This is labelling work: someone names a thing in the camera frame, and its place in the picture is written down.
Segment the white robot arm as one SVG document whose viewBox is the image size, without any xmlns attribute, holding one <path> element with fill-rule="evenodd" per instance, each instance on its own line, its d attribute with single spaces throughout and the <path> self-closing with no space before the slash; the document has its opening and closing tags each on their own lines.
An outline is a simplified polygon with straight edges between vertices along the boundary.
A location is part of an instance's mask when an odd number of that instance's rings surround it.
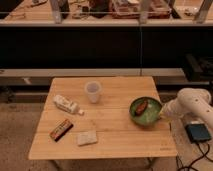
<svg viewBox="0 0 213 171">
<path fill-rule="evenodd" d="M 166 102 L 159 116 L 167 120 L 182 118 L 194 114 L 213 130 L 213 107 L 210 105 L 212 96 L 206 89 L 183 88 L 177 97 Z"/>
</svg>

